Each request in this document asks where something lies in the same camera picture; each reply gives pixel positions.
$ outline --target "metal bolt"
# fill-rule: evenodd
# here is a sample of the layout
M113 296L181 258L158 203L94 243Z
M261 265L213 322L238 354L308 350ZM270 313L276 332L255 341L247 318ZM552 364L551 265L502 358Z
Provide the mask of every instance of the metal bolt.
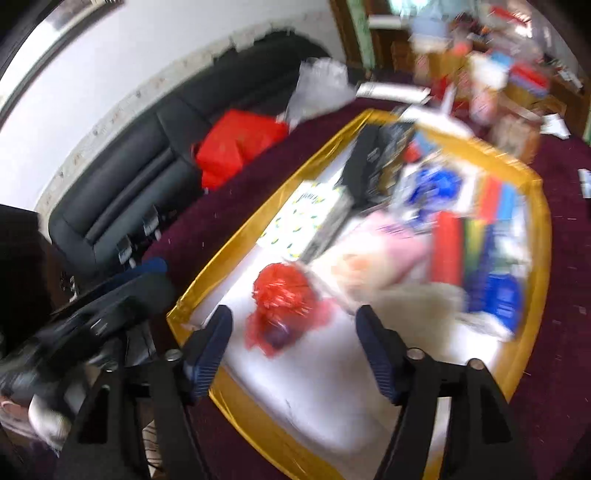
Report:
M108 372L114 372L119 368L119 364L115 360L111 360L110 362L107 362L103 368Z
M166 352L164 354L164 358L168 362L176 362L177 360L180 360L182 357L183 357L183 353L181 352L181 350L178 350L178 349L169 350L168 352Z
M473 358L468 362L468 365L472 367L474 370L484 370L484 362L479 358Z
M420 348L409 348L407 351L407 357L411 360L422 360L425 358L425 352L423 352Z

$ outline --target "maroon carpet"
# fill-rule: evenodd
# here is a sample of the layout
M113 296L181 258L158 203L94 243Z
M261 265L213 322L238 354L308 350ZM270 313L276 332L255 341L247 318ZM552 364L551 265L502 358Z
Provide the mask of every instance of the maroon carpet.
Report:
M281 183L365 108L395 104L356 100L300 125L218 191L184 212L144 259L163 257L183 291L212 255ZM579 139L544 137L533 168L544 179L553 222L547 304L527 373L511 401L540 480L551 478L591 423L591 223L577 168L591 168L591 149ZM260 457L205 400L195 427L220 480L285 478Z
M577 138L543 138L532 167L544 180L552 218L550 288L511 400L539 480L557 472L591 423L591 221L577 176L578 168L591 168L591 148Z

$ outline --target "plastic wrap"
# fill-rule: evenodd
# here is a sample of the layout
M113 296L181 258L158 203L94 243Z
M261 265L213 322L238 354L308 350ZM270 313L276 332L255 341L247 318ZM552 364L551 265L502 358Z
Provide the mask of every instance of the plastic wrap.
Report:
M349 85L345 65L332 59L310 59L300 66L300 78L287 105L286 121L294 127L353 100L355 89Z
M295 264L263 268L254 282L252 298L256 310L246 321L246 347L259 346L269 357L308 330L324 325L332 309L331 302L322 300Z

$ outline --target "white paper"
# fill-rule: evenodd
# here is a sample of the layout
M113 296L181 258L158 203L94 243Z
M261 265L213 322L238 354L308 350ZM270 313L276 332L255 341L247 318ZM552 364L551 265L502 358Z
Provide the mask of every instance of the white paper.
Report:
M429 100L430 88L399 83L365 82L359 85L358 97L378 98L404 103L426 103Z
M401 121L412 121L421 127L431 128L458 138L472 138L474 132L464 122L428 107L411 105L400 116Z
M569 129L559 114L544 115L544 125L540 131L544 135L554 135L555 137L566 140L570 137Z

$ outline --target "white plastic bag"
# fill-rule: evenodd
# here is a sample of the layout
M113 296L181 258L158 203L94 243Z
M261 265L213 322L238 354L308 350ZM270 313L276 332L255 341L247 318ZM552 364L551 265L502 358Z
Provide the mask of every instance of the white plastic bag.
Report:
M293 128L300 122L334 112L355 99L347 67L341 62L308 59L300 65L300 78L287 105L285 120Z

